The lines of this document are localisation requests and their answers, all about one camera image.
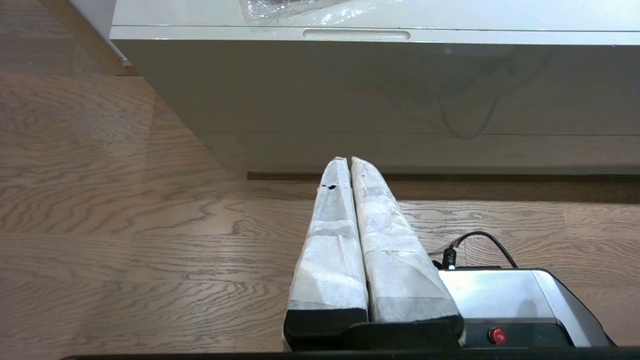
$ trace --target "wooden floor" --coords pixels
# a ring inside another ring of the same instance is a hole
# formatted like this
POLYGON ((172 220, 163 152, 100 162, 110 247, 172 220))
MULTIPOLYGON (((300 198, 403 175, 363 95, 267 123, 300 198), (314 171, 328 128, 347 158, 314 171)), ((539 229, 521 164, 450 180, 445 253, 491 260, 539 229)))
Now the wooden floor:
MULTIPOLYGON (((640 345, 638 184, 391 187, 429 251, 492 232, 640 345)), ((315 189, 225 171, 143 79, 0 0, 0 359, 280 350, 315 189)), ((506 264, 480 239, 461 252, 506 264)))

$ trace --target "black plastic mount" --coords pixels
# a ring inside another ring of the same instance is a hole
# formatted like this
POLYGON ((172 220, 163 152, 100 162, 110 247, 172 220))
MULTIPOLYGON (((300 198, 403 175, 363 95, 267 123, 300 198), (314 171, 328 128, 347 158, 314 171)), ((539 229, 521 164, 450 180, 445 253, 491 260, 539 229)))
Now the black plastic mount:
POLYGON ((292 351, 460 348, 461 316, 411 323, 369 323, 363 309, 289 310, 284 338, 292 351))

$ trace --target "white countertop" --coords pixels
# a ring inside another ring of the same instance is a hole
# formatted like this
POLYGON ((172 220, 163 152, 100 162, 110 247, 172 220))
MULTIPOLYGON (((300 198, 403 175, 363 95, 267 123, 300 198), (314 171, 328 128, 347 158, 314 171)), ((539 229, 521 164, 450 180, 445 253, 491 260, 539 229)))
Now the white countertop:
POLYGON ((115 39, 637 45, 640 0, 349 0, 259 31, 241 0, 118 0, 113 25, 115 39))

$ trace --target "red button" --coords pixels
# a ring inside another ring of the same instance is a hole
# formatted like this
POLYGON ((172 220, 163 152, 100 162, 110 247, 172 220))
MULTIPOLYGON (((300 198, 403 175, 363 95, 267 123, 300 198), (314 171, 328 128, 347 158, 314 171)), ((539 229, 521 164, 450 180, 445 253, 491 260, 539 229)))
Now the red button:
POLYGON ((502 345, 507 342, 507 333, 499 327, 494 327, 489 330, 489 341, 491 341, 492 344, 502 345))

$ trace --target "drawer handle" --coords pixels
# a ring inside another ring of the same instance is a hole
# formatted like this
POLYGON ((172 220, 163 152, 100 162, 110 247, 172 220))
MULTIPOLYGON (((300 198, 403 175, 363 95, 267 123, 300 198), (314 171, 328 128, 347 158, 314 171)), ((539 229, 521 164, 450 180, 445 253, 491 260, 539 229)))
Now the drawer handle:
POLYGON ((409 40, 411 34, 403 30, 362 29, 306 29, 302 35, 309 39, 330 40, 409 40))

